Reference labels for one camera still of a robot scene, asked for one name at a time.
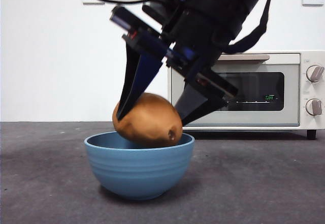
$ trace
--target white wall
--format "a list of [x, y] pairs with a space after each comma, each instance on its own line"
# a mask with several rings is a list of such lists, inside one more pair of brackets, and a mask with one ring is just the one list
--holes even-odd
[[[259, 22], [266, 0], [247, 19]], [[113, 5], [81, 0], [1, 0], [1, 120], [108, 121], [119, 100], [126, 62], [123, 30], [109, 21]], [[129, 7], [149, 24], [141, 12]], [[272, 0], [268, 33], [253, 50], [325, 49], [323, 7]], [[148, 91], [167, 97], [167, 69]]]

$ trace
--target oven window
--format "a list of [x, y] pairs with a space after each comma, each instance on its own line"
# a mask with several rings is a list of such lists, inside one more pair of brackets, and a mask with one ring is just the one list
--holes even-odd
[[281, 111], [284, 106], [284, 75], [266, 73], [218, 73], [238, 88], [234, 98], [225, 97], [228, 106], [220, 111]]

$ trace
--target black strap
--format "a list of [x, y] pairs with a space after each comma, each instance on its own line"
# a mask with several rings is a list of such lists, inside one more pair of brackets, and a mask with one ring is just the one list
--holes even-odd
[[226, 47], [221, 47], [222, 51], [228, 54], [241, 53], [250, 48], [252, 48], [261, 38], [261, 36], [266, 32], [267, 24], [269, 20], [269, 9], [271, 0], [267, 0], [263, 15], [259, 21], [259, 25], [246, 37], [242, 38], [238, 42], [228, 45]]

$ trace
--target robotic arm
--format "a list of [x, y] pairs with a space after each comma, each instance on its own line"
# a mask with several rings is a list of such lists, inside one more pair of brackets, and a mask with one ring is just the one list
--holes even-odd
[[244, 52], [266, 32], [270, 1], [260, 24], [233, 45], [242, 23], [258, 0], [143, 0], [142, 10], [162, 25], [157, 32], [121, 5], [111, 20], [124, 28], [126, 72], [117, 112], [122, 119], [158, 73], [162, 59], [184, 77], [185, 89], [175, 108], [183, 125], [227, 106], [237, 89], [211, 70], [224, 53]]

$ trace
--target oven handle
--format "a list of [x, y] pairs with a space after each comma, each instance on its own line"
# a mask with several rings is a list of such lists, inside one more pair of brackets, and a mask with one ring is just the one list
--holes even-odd
[[221, 55], [220, 58], [218, 59], [218, 63], [220, 61], [224, 61], [226, 63], [229, 62], [260, 63], [269, 59], [270, 59], [269, 55], [251, 55], [251, 54]]

